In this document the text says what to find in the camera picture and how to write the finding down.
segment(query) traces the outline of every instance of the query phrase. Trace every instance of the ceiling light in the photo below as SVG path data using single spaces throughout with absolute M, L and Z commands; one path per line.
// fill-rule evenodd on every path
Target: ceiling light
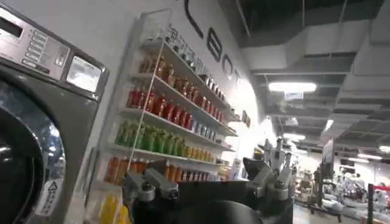
M 358 163 L 369 163 L 366 159 L 360 159 L 360 158 L 348 158 L 349 161 L 358 162 Z
M 333 120 L 332 119 L 328 119 L 324 131 L 327 131 L 330 128 L 330 126 L 332 126 L 332 124 L 333 124 Z
M 275 92 L 311 93 L 317 89 L 317 85 L 310 82 L 271 82 L 268 88 Z
M 382 152 L 390 152 L 390 146 L 381 145 L 379 146 L 379 150 L 381 150 Z
M 382 157 L 380 156 L 373 156 L 373 155 L 367 155 L 367 154 L 359 154 L 358 155 L 359 158 L 364 158 L 364 159 L 382 159 Z
M 298 135 L 294 133 L 284 133 L 283 138 L 291 139 L 293 141 L 302 141 L 305 140 L 306 137 L 304 135 Z

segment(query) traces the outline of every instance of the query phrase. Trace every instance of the shelf display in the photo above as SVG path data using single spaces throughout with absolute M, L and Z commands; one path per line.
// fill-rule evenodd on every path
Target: shelf display
M 165 41 L 162 21 L 153 13 L 137 21 L 134 50 L 125 56 L 99 140 L 103 156 L 93 183 L 119 186 L 128 170 L 141 173 L 160 159 L 169 161 L 165 176 L 172 181 L 225 179 L 218 176 L 227 167 L 222 153 L 236 152 L 225 137 L 238 136 L 228 123 L 239 119 L 222 88 L 202 80 L 208 72 L 199 69 L 194 52 Z
M 111 163 L 111 161 L 118 161 L 119 159 L 117 157 L 112 157 L 110 159 L 109 164 L 106 168 L 106 176 L 104 178 L 104 181 L 110 184 L 115 185 L 122 185 L 122 179 L 124 176 L 124 172 L 127 169 L 127 165 L 129 163 L 129 160 L 127 158 L 121 159 L 121 164 L 123 162 L 123 166 L 118 165 L 117 163 Z M 130 166 L 130 170 L 136 172 L 136 173 L 143 173 L 147 164 L 149 161 L 144 158 L 140 159 L 132 159 L 132 163 Z M 115 172 L 114 178 L 112 178 L 112 171 Z M 165 174 L 164 176 L 173 182 L 184 182 L 184 181 L 219 181 L 223 180 L 223 178 L 219 175 L 213 175 L 209 172 L 204 172 L 201 170 L 193 170 L 193 169 L 185 169 L 181 168 L 180 166 L 175 165 L 174 163 L 169 163 L 167 161 L 166 167 L 165 167 Z

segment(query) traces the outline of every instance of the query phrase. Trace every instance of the ceiling beam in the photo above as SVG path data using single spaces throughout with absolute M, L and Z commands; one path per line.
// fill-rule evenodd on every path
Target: ceiling beam
M 346 75 L 351 71 L 353 57 L 303 58 L 284 69 L 256 69 L 253 75 Z

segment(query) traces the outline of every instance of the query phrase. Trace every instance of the white shelf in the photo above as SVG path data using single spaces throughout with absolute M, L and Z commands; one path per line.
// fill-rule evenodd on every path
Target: white shelf
M 116 144 L 108 144 L 108 148 L 111 150 L 118 150 L 118 151 L 122 151 L 122 152 L 131 152 L 130 147 L 125 147 L 125 146 L 116 145 Z M 142 149 L 134 149 L 134 154 L 152 155 L 152 156 L 166 158 L 170 161 L 176 160 L 176 161 L 182 161 L 184 163 L 204 164 L 204 165 L 210 165 L 210 166 L 223 166 L 222 164 L 215 164 L 215 163 L 201 161 L 201 160 L 197 160 L 197 159 L 180 157 L 180 156 L 173 156 L 173 155 L 168 155 L 168 154 L 163 154 L 163 153 L 158 153 L 158 152 L 151 152 L 151 151 L 142 150 Z
M 211 104 L 220 109 L 228 121 L 239 121 L 237 117 L 230 111 L 230 107 L 227 102 L 222 101 L 206 84 L 203 80 L 191 69 L 191 67 L 174 51 L 171 46 L 163 40 L 155 40 L 145 42 L 143 47 L 148 50 L 156 52 L 163 44 L 163 55 L 165 60 L 174 65 L 175 71 L 183 78 L 188 78 L 198 88 L 200 93 L 205 96 Z
M 131 77 L 136 79 L 152 80 L 153 74 L 139 73 L 132 74 Z M 213 117 L 211 114 L 203 110 L 203 108 L 197 106 L 195 103 L 184 97 L 176 89 L 169 86 L 161 78 L 155 76 L 153 86 L 157 89 L 157 91 L 162 91 L 167 96 L 167 99 L 172 99 L 174 102 L 179 103 L 181 106 L 185 107 L 186 110 L 193 115 L 193 118 L 195 118 L 195 120 L 200 122 L 201 124 L 210 127 L 214 131 L 224 136 L 237 136 L 236 133 L 229 130 L 226 124 L 219 122 L 215 117 Z
M 137 109 L 137 108 L 125 108 L 120 110 L 122 117 L 129 118 L 129 119 L 138 119 L 138 120 L 141 117 L 142 112 L 143 112 L 142 109 Z M 207 145 L 215 150 L 235 152 L 234 150 L 228 149 L 227 147 L 224 147 L 223 145 L 220 145 L 217 142 L 214 142 L 203 136 L 197 135 L 193 133 L 191 130 L 185 129 L 177 124 L 167 121 L 166 119 L 163 119 L 162 117 L 156 116 L 147 111 L 144 112 L 143 122 L 145 122 L 146 124 L 155 125 L 156 127 L 160 127 L 167 131 L 171 131 L 175 134 L 188 138 L 192 142 L 198 142 L 203 145 Z

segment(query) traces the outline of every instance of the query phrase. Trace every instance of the display screen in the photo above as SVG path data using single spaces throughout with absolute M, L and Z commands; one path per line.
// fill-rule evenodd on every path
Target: display screen
M 0 29 L 16 36 L 17 38 L 19 38 L 20 35 L 22 35 L 22 31 L 23 31 L 23 29 L 20 26 L 11 23 L 10 21 L 4 19 L 3 17 L 0 17 Z
M 94 93 L 98 87 L 102 70 L 80 57 L 73 57 L 66 81 Z

